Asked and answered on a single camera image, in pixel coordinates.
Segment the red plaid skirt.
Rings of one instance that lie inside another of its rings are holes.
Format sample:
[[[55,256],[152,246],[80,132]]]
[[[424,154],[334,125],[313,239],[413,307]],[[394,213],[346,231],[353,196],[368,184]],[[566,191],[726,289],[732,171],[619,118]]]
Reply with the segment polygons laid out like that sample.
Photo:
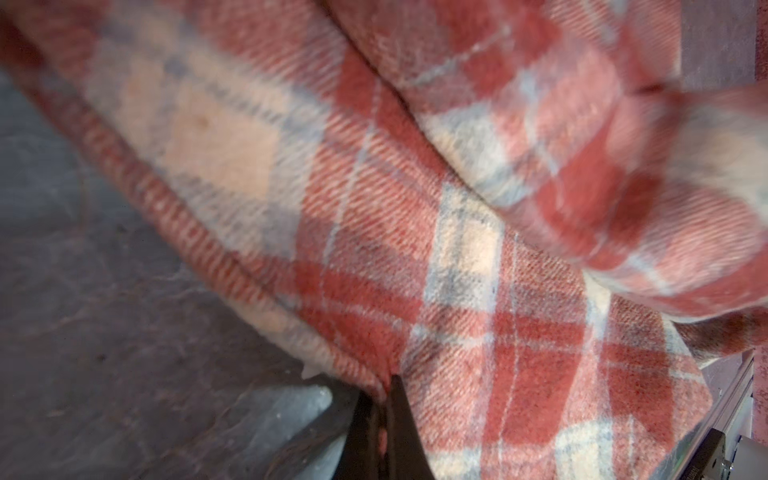
[[[648,479],[767,341],[767,86],[678,1],[5,1],[1,62],[439,479]]]

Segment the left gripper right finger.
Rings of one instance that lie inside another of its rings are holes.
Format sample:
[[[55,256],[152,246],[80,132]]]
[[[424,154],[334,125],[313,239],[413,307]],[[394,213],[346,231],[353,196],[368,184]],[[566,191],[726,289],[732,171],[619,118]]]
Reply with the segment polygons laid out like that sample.
[[[400,376],[391,379],[385,426],[384,479],[434,480]]]

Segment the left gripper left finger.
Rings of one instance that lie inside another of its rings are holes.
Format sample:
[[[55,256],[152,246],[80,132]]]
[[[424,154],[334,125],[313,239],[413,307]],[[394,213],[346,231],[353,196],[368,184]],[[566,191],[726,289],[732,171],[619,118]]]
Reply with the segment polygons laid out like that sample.
[[[382,407],[365,392],[358,396],[346,440],[333,473],[333,480],[378,480],[382,478],[380,432]]]

